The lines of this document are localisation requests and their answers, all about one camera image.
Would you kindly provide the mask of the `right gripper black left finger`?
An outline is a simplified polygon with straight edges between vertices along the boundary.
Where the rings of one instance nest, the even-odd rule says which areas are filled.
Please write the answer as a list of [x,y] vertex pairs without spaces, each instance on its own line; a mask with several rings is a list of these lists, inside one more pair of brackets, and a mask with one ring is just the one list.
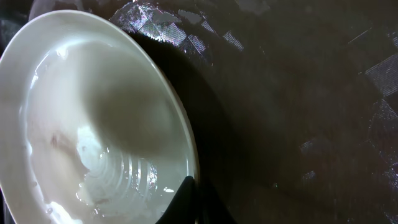
[[197,186],[194,178],[187,176],[156,224],[195,224],[196,218]]

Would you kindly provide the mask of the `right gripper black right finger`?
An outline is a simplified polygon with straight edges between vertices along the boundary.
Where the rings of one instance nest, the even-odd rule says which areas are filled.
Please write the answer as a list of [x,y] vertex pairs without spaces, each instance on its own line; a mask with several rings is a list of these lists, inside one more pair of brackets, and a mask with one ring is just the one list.
[[236,224],[230,212],[221,201],[214,186],[209,182],[200,184],[200,223],[202,224]]

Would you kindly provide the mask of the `white plate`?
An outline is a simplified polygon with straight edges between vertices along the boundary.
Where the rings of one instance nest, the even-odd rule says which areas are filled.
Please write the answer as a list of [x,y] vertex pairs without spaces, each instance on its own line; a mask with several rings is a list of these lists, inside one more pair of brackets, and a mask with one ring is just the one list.
[[52,11],[1,56],[1,191],[16,223],[155,223],[200,176],[163,72],[96,15]]

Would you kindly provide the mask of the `large dark brown tray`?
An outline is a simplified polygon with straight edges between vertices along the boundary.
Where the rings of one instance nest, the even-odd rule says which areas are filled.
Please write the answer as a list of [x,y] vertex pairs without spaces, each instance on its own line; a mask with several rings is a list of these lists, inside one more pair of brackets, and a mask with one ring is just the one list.
[[60,9],[164,71],[236,223],[397,222],[396,1],[2,1],[1,46]]

